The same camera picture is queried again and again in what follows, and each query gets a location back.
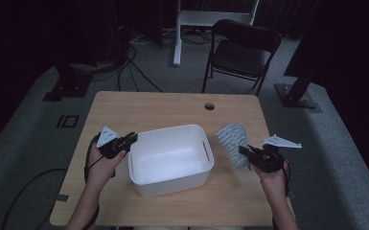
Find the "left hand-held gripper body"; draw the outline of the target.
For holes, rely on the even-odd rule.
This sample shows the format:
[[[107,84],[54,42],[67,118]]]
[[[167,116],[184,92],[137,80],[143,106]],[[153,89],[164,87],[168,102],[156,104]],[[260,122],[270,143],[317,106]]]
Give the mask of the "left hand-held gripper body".
[[[104,126],[97,141],[96,147],[107,159],[113,159],[121,151],[128,153],[130,146],[126,137],[120,137],[119,134],[108,126]]]

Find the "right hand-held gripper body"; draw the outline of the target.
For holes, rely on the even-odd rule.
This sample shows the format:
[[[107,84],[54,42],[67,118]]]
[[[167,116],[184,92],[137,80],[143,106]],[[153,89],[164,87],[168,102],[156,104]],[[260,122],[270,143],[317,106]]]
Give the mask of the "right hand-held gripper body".
[[[279,152],[279,148],[301,149],[302,145],[273,134],[271,137],[264,139],[262,149],[251,147],[250,163],[264,173],[274,173],[281,170],[285,158]]]

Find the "grey fluffy cloth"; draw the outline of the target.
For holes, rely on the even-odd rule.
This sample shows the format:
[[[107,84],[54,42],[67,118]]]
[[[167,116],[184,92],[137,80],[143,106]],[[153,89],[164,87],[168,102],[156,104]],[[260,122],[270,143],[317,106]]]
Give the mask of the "grey fluffy cloth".
[[[228,124],[214,134],[218,142],[227,151],[231,163],[236,169],[249,167],[246,156],[240,153],[240,147],[247,149],[246,132],[241,124]]]

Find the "white plastic bin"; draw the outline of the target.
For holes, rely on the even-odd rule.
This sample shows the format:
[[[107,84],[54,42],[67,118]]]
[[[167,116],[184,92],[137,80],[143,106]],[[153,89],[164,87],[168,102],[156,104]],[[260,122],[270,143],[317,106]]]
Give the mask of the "white plastic bin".
[[[202,186],[214,165],[214,154],[199,125],[141,132],[128,154],[130,179],[143,197]]]

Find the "person's right hand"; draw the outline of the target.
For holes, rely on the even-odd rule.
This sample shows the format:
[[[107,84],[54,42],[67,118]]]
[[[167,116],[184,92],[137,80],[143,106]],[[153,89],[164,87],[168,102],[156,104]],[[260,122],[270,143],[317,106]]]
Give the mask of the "person's right hand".
[[[254,172],[259,176],[262,187],[266,193],[280,192],[285,194],[288,189],[288,162],[284,162],[279,171],[264,172],[256,166],[253,166]]]

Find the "person's left hand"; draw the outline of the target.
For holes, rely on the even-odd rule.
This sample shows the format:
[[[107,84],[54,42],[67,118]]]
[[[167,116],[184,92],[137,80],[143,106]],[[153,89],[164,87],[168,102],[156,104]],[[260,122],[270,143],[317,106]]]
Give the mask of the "person's left hand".
[[[107,181],[113,176],[117,166],[125,158],[126,152],[123,150],[116,157],[108,159],[102,155],[96,147],[98,137],[95,136],[88,147],[85,162],[85,184],[94,189],[102,189]]]

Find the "black metal stand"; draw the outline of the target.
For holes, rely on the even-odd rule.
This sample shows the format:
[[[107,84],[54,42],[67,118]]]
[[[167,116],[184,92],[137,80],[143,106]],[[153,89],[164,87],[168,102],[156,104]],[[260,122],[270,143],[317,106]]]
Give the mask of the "black metal stand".
[[[283,107],[306,108],[310,112],[320,113],[319,104],[316,103],[308,91],[309,85],[319,74],[319,64],[310,43],[302,39],[290,59],[285,71],[286,77],[295,77],[294,84],[276,83]]]

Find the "black metal stand base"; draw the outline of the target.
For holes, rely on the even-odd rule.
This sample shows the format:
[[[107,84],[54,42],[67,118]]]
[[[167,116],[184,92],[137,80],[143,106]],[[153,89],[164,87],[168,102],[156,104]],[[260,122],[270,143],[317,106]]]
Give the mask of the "black metal stand base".
[[[43,97],[43,102],[60,102],[63,98],[84,98],[93,76],[80,73],[68,63],[57,63],[58,80],[51,92]]]

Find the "black folding chair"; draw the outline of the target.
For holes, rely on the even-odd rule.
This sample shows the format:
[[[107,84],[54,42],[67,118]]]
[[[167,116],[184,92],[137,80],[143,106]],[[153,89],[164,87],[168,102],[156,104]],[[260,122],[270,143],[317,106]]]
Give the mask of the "black folding chair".
[[[207,80],[217,72],[254,81],[252,88],[258,96],[281,45],[281,36],[266,28],[221,19],[213,25],[211,38],[201,92],[205,92]]]

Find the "white desk frame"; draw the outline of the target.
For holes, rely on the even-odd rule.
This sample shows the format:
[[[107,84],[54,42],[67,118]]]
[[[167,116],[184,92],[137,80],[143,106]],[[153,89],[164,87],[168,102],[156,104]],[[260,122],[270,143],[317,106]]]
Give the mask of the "white desk frame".
[[[259,3],[260,0],[253,0],[250,12],[187,11],[181,9],[181,0],[177,0],[173,65],[179,66],[181,63],[182,26],[212,27],[216,22],[222,19],[231,19],[237,22],[252,25],[256,17]]]

